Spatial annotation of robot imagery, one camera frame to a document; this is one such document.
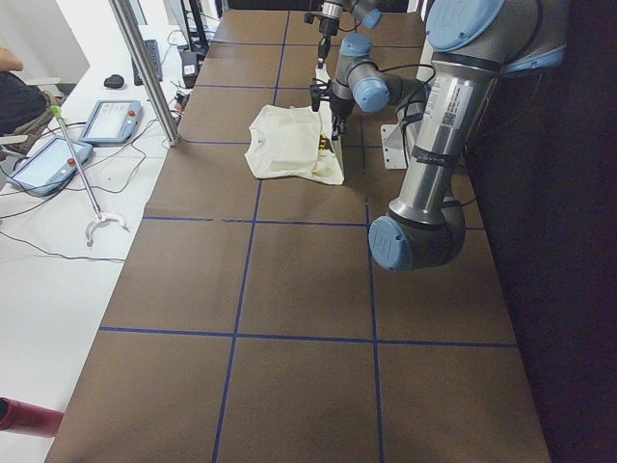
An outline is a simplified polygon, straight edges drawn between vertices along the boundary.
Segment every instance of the wire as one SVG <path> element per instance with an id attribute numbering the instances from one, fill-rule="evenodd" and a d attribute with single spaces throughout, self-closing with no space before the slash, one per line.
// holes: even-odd
<path id="1" fill-rule="evenodd" d="M 407 111 L 409 110 L 409 107 L 413 104 L 413 103 L 421 103 L 424 102 L 423 100 L 420 99 L 414 99 L 414 97 L 422 90 L 424 89 L 424 87 L 426 87 L 428 85 L 428 83 L 433 80 L 435 78 L 435 75 L 437 74 L 437 72 L 435 71 L 435 68 L 433 68 L 432 66 L 429 66 L 429 68 L 431 68 L 433 70 L 433 73 L 431 74 L 431 76 L 426 79 L 425 81 L 422 82 L 422 85 L 419 86 L 411 95 L 409 98 L 407 98 L 407 102 L 405 103 L 404 109 L 403 109 L 403 120 L 405 118 L 407 118 Z M 405 158 L 405 166 L 409 167 L 409 158 L 407 156 L 407 140 L 405 137 L 405 130 L 407 129 L 407 126 L 410 123 L 408 122 L 403 122 L 401 124 L 401 135 L 403 137 L 403 157 Z"/>
<path id="2" fill-rule="evenodd" d="M 351 29 L 342 29 L 340 26 L 338 27 L 338 30 L 340 32 L 358 32 L 358 26 L 360 25 L 360 23 L 354 19 L 354 27 L 352 27 Z"/>
<path id="3" fill-rule="evenodd" d="M 10 236 L 9 234 L 4 233 L 3 231 L 0 231 L 0 234 L 2 234 L 3 236 L 11 239 L 12 241 L 16 241 L 18 243 L 24 243 L 27 244 L 28 246 L 31 246 L 33 248 L 35 248 L 38 251 L 41 251 L 43 254 L 51 257 L 51 258 L 61 258 L 61 259 L 67 259 L 67 260 L 92 260 L 92 261 L 102 261 L 102 262 L 113 262 L 113 263 L 123 263 L 124 259 L 115 259 L 115 258 L 89 258 L 87 256 L 65 256 L 64 254 L 59 254 L 59 253 L 49 253 L 47 251 L 45 251 L 44 249 L 40 248 L 39 246 L 37 246 L 36 244 L 32 244 L 30 241 L 26 241 L 25 239 L 20 239 L 20 238 L 15 238 L 14 236 Z"/>
<path id="4" fill-rule="evenodd" d="M 115 190 L 109 190 L 109 189 L 107 189 L 107 188 L 103 188 L 102 186 L 95 186 L 95 185 L 94 185 L 94 186 L 92 186 L 92 189 L 102 190 L 102 191 L 105 191 L 105 192 L 107 192 L 107 193 L 112 193 L 112 194 L 119 194 L 119 193 L 121 193 L 122 191 L 124 191 L 124 190 L 126 189 L 126 187 L 128 186 L 128 184 L 130 183 L 130 181 L 131 181 L 131 180 L 135 177 L 135 174 L 137 174 L 137 171 L 138 171 L 139 167 L 142 165 L 142 163 L 143 163 L 143 162 L 146 160 L 146 158 L 147 158 L 146 153 L 145 153 L 143 150 L 141 150 L 141 149 L 137 148 L 137 147 L 134 145 L 134 143 L 135 143 L 135 142 L 136 142 L 139 138 L 141 138 L 141 137 L 142 137 L 142 136 L 143 136 L 143 135 L 144 135 L 144 134 L 145 134 L 145 133 L 146 133 L 146 132 L 147 132 L 147 131 L 151 128 L 151 126 L 152 126 L 155 122 L 156 122 L 156 119 L 152 119 L 152 120 L 148 121 L 148 123 L 147 123 L 146 127 L 144 127 L 144 130 L 142 130 L 142 131 L 141 131 L 141 132 L 140 132 L 140 133 L 139 133 L 139 134 L 138 134 L 138 135 L 137 135 L 137 136 L 133 139 L 133 141 L 132 141 L 132 142 L 126 143 L 126 144 L 125 144 L 125 145 L 123 145 L 123 146 L 122 146 L 119 150 L 117 150 L 116 152 L 114 152 L 113 154 L 111 154 L 111 155 L 109 155 L 109 156 L 107 156 L 107 157 L 104 157 L 104 158 L 103 158 L 103 159 L 101 159 L 100 161 L 95 162 L 95 163 L 93 163 L 93 164 L 90 164 L 90 165 L 88 165 L 87 167 L 84 167 L 84 171 L 86 171 L 86 170 L 90 169 L 91 167 L 93 167 L 93 166 L 95 166 L 95 165 L 97 165 L 97 164 L 100 164 L 100 163 L 101 163 L 101 162 L 103 162 L 103 161 L 109 160 L 110 158 L 112 158 L 112 157 L 116 156 L 117 154 L 119 154 L 120 152 L 122 152 L 122 151 L 123 151 L 124 149 L 126 149 L 128 146 L 131 146 L 133 149 L 135 149 L 135 150 L 139 151 L 139 152 L 142 154 L 142 158 L 141 158 L 141 159 L 140 159 L 140 161 L 137 163 L 137 165 L 136 165 L 136 166 L 135 166 L 135 167 L 131 170 L 131 172 L 130 172 L 130 174 L 129 174 L 129 176 L 128 176 L 128 179 L 127 179 L 126 183 L 124 184 L 124 186 L 123 186 L 120 190 L 116 190 L 116 191 L 115 191 Z M 1 165 L 0 165 L 0 171 L 2 171 L 2 173 L 3 173 L 5 176 L 7 176 L 7 177 L 8 177 L 7 173 L 4 171 L 4 169 L 2 168 L 2 166 L 1 166 Z M 0 197 L 2 197 L 2 196 L 16 195 L 16 194 L 18 194 L 18 193 L 27 193 L 28 195 L 30 195 L 30 196 L 32 196 L 32 197 L 34 197 L 34 198 L 39 198 L 39 197 L 40 197 L 39 195 L 33 195 L 33 194 L 29 193 L 29 192 L 30 192 L 30 191 L 32 191 L 32 190 L 36 190 L 36 189 L 42 188 L 42 187 L 44 187 L 44 186 L 53 186 L 53 185 L 57 185 L 57 184 L 61 184 L 61 183 L 63 183 L 63 182 L 62 182 L 62 181 L 55 181 L 55 182 L 51 182 L 51 183 L 46 183 L 45 185 L 36 186 L 36 187 L 33 187 L 33 188 L 26 188 L 26 187 L 24 187 L 21 183 L 19 183 L 19 186 L 21 187 L 21 190 L 19 190 L 19 191 L 14 191 L 14 192 L 12 192 L 12 193 L 4 193 L 4 194 L 0 194 Z M 47 198 L 45 201 L 43 201 L 41 204 L 44 204 L 44 203 L 46 203 L 47 201 L 52 200 L 53 198 L 55 198 L 55 197 L 56 197 L 56 196 L 57 196 L 57 195 L 58 195 L 61 191 L 63 191 L 63 190 L 68 190 L 68 191 L 83 191 L 83 190 L 85 190 L 85 187 L 84 187 L 84 188 L 68 188 L 68 187 L 62 188 L 62 189 L 60 189 L 57 193 L 55 193 L 53 196 L 51 196 L 51 197 Z M 27 210 L 24 210 L 24 211 L 18 212 L 18 213 L 13 214 L 13 215 L 8 215 L 8 216 L 5 216 L 5 217 L 0 217 L 0 219 L 8 219 L 8 218 L 10 218 L 10 217 L 14 217 L 14 216 L 16 216 L 16 215 L 24 214 L 24 213 L 29 212 L 30 210 L 32 210 L 32 209 L 34 209 L 34 208 L 36 208 L 36 207 L 39 207 L 41 204 L 37 204 L 35 207 L 31 207 L 30 209 L 27 209 Z"/>
<path id="5" fill-rule="evenodd" d="M 165 52 L 165 54 L 163 55 L 163 59 L 161 60 L 161 65 L 163 65 L 165 63 L 165 60 L 167 60 L 167 55 L 170 54 L 170 51 L 172 50 L 172 48 L 174 47 L 174 45 L 172 43 L 170 43 L 167 46 L 167 51 Z"/>
<path id="6" fill-rule="evenodd" d="M 208 19 L 212 19 L 213 21 L 220 21 L 221 20 L 221 19 L 217 19 L 216 17 L 208 16 L 207 14 L 203 14 L 202 12 L 200 12 L 200 15 L 202 15 L 203 17 L 207 17 Z"/>
<path id="7" fill-rule="evenodd" d="M 473 204 L 473 203 L 475 203 L 475 200 L 477 200 L 477 196 L 474 196 L 472 199 L 470 199 L 469 201 L 467 201 L 465 203 L 461 203 L 461 207 L 465 207 L 467 205 Z"/>
<path id="8" fill-rule="evenodd" d="M 354 4 L 351 6 L 351 8 L 349 9 L 349 13 L 352 14 L 354 12 L 354 9 L 356 8 L 356 6 L 360 3 L 360 0 L 356 0 L 354 2 Z"/>
<path id="9" fill-rule="evenodd" d="M 41 207 L 43 204 L 48 203 L 48 202 L 50 202 L 51 200 L 53 200 L 55 197 L 57 197 L 57 196 L 60 194 L 60 192 L 61 192 L 61 191 L 62 191 L 62 190 L 58 190 L 56 193 L 54 193 L 54 194 L 53 194 L 53 195 L 51 195 L 50 197 L 45 198 L 43 201 L 41 201 L 40 203 L 38 203 L 38 204 L 36 204 L 36 205 L 34 205 L 34 206 L 30 207 L 29 209 L 22 210 L 21 212 L 16 212 L 15 214 L 9 214 L 9 215 L 3 215 L 3 216 L 0 216 L 0 220 L 2 220 L 2 219 L 9 219 L 9 218 L 11 218 L 11 217 L 16 217 L 16 216 L 18 216 L 18 215 L 25 214 L 26 212 L 30 212 L 31 210 L 34 210 L 34 209 L 36 209 L 37 207 Z"/>
<path id="10" fill-rule="evenodd" d="M 380 72 L 388 72 L 390 70 L 397 70 L 397 69 L 403 69 L 403 68 L 430 68 L 430 69 L 434 70 L 431 65 L 424 65 L 423 63 L 414 63 L 412 65 L 392 66 L 391 68 L 378 69 L 378 70 Z"/>
<path id="11" fill-rule="evenodd" d="M 536 99 L 536 96 L 538 95 L 538 92 L 540 91 L 540 84 L 542 83 L 542 79 L 543 79 L 544 73 L 540 73 L 538 74 L 538 79 L 536 80 L 536 84 L 534 86 L 533 92 L 531 92 L 531 96 L 529 97 L 529 101 L 527 102 L 527 104 L 525 105 L 524 109 L 514 118 L 512 118 L 510 121 L 503 123 L 502 125 L 498 125 L 497 127 L 489 130 L 488 132 L 482 133 L 482 134 L 478 134 L 475 137 L 473 137 L 473 140 L 482 140 L 483 138 L 486 138 L 490 135 L 493 135 L 496 132 L 499 132 L 502 128 L 515 123 L 516 121 L 518 121 L 522 116 L 524 116 L 527 111 L 529 111 L 531 109 L 531 106 L 533 105 L 533 102 Z"/>
<path id="12" fill-rule="evenodd" d="M 173 34 L 176 34 L 176 33 L 178 33 L 178 32 L 179 32 L 180 34 L 182 34 L 182 31 L 181 31 L 180 29 L 173 29 L 173 30 L 172 30 L 172 32 L 170 32 L 170 33 L 168 34 L 168 36 L 167 36 L 167 45 L 177 45 L 177 42 L 175 42 L 175 41 L 174 41 L 174 42 L 171 42 L 171 41 L 170 41 L 170 38 L 172 37 L 172 35 L 173 35 Z"/>
<path id="13" fill-rule="evenodd" d="M 67 127 L 73 127 L 73 126 L 76 126 L 76 125 L 86 125 L 86 122 L 82 122 L 82 123 L 68 123 Z M 60 130 L 60 127 L 48 128 L 40 135 L 39 138 L 43 138 L 43 137 L 46 137 L 48 135 L 51 135 L 52 133 L 55 133 L 58 130 Z"/>

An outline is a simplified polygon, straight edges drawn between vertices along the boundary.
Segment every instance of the black curtain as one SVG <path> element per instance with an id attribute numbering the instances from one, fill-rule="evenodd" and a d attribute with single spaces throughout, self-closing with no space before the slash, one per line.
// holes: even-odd
<path id="1" fill-rule="evenodd" d="M 617 462 L 615 24 L 574 1 L 563 66 L 499 82 L 467 156 L 553 463 Z"/>

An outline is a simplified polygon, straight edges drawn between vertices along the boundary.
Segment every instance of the reacher grabber tool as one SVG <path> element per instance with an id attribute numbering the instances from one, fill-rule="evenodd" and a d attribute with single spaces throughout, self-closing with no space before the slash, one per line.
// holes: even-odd
<path id="1" fill-rule="evenodd" d="M 92 222 L 90 224 L 88 224 L 88 226 L 86 227 L 86 239 L 87 239 L 87 243 L 86 244 L 88 245 L 88 247 L 91 247 L 93 245 L 93 243 L 94 243 L 94 240 L 93 240 L 94 229 L 96 229 L 96 227 L 105 227 L 105 226 L 109 225 L 109 222 L 118 222 L 120 224 L 120 226 L 128 232 L 128 227 L 126 226 L 126 221 L 124 220 L 124 218 L 121 215 L 115 214 L 113 212 L 103 212 L 100 209 L 100 205 L 98 205 L 98 202 L 96 201 L 96 198 L 94 197 L 93 189 L 90 186 L 90 184 L 88 183 L 88 179 L 86 178 L 86 174 L 84 173 L 84 170 L 81 167 L 81 162 L 79 162 L 79 157 L 77 157 L 77 153 L 75 152 L 75 147 L 70 142 L 70 138 L 68 137 L 67 125 L 65 124 L 65 121 L 62 118 L 62 113 L 60 112 L 60 107 L 58 107 L 58 106 L 51 106 L 50 109 L 51 109 L 51 112 L 53 113 L 54 117 L 58 121 L 58 125 L 60 126 L 60 130 L 62 131 L 63 135 L 65 136 L 65 140 L 67 141 L 68 150 L 70 151 L 70 155 L 72 156 L 73 160 L 75 161 L 75 167 L 77 168 L 77 172 L 79 173 L 79 176 L 81 177 L 82 181 L 84 182 L 84 186 L 86 187 L 86 192 L 88 193 L 88 198 L 90 198 L 90 202 L 93 205 L 94 213 L 96 214 L 96 217 L 94 217 Z"/>

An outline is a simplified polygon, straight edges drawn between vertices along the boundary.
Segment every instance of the metal stand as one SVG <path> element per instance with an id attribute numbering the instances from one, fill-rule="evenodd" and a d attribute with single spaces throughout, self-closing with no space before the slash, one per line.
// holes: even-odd
<path id="1" fill-rule="evenodd" d="M 156 113 L 156 119 L 161 123 L 167 139 L 170 142 L 170 146 L 176 146 L 180 141 L 180 135 L 177 132 L 174 118 L 167 105 L 167 100 L 163 95 L 161 86 L 158 83 L 154 69 L 148 55 L 146 48 L 144 47 L 144 39 L 139 31 L 139 25 L 135 14 L 131 9 L 128 0 L 109 0 L 109 3 L 116 16 L 116 21 L 120 26 L 126 46 L 131 54 L 131 58 L 135 62 L 135 66 L 142 76 L 148 98 L 150 99 L 154 112 Z"/>

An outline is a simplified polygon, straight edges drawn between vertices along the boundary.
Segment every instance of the person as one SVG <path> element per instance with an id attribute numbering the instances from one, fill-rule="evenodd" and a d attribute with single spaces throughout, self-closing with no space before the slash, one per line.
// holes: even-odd
<path id="1" fill-rule="evenodd" d="M 26 142 L 8 146 L 26 154 L 53 117 L 49 106 L 61 104 L 62 99 L 26 85 L 13 74 L 21 70 L 21 60 L 9 48 L 0 46 L 0 136 L 27 135 Z"/>

